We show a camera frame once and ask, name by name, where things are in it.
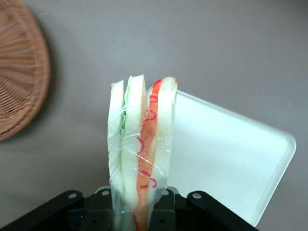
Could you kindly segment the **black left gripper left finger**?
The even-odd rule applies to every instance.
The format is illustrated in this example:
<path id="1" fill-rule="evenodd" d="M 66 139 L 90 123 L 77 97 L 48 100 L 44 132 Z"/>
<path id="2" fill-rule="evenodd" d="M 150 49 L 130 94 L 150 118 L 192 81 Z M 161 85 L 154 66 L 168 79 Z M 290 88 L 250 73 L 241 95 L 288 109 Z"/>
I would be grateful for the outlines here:
<path id="1" fill-rule="evenodd" d="M 1 228 L 2 231 L 113 231 L 110 186 L 91 196 L 69 190 Z"/>

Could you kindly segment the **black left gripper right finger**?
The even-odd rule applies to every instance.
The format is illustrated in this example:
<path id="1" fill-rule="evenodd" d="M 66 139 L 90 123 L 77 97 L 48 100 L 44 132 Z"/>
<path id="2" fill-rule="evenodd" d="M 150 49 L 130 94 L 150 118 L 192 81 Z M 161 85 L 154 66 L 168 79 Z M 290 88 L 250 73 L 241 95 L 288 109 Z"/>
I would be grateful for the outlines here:
<path id="1" fill-rule="evenodd" d="M 174 187 L 161 192 L 152 210 L 150 231 L 256 231 L 246 222 L 203 191 L 182 197 Z"/>

